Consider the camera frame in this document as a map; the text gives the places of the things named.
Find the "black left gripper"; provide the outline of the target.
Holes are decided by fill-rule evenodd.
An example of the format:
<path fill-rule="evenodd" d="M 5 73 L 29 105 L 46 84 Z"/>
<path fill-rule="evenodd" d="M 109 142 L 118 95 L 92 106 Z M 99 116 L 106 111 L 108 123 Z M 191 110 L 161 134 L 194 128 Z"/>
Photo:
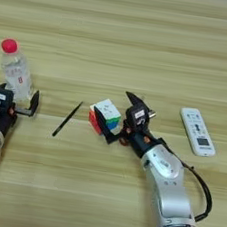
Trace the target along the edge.
<path fill-rule="evenodd" d="M 5 89 L 6 83 L 0 84 L 0 89 Z M 10 130 L 12 126 L 17 121 L 17 116 L 19 114 L 23 114 L 24 116 L 33 116 L 35 114 L 36 109 L 38 108 L 38 103 L 40 101 L 40 92 L 37 91 L 32 96 L 32 100 L 30 101 L 30 108 L 17 108 L 14 103 L 11 106 L 0 108 L 0 131 L 3 135 L 7 135 L 7 132 Z"/>

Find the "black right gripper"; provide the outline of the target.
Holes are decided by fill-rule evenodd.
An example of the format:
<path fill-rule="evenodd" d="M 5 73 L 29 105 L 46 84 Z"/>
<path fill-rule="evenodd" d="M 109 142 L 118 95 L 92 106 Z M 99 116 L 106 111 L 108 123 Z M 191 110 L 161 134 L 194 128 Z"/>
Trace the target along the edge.
<path fill-rule="evenodd" d="M 126 119 L 123 122 L 123 129 L 118 134 L 113 134 L 108 126 L 102 112 L 94 107 L 97 124 L 108 144 L 123 139 L 125 143 L 132 146 L 136 155 L 142 158 L 149 150 L 157 145 L 164 144 L 161 138 L 154 138 L 150 133 L 148 124 L 150 123 L 149 112 L 146 104 L 137 95 L 127 91 L 126 95 L 132 107 L 126 110 Z"/>

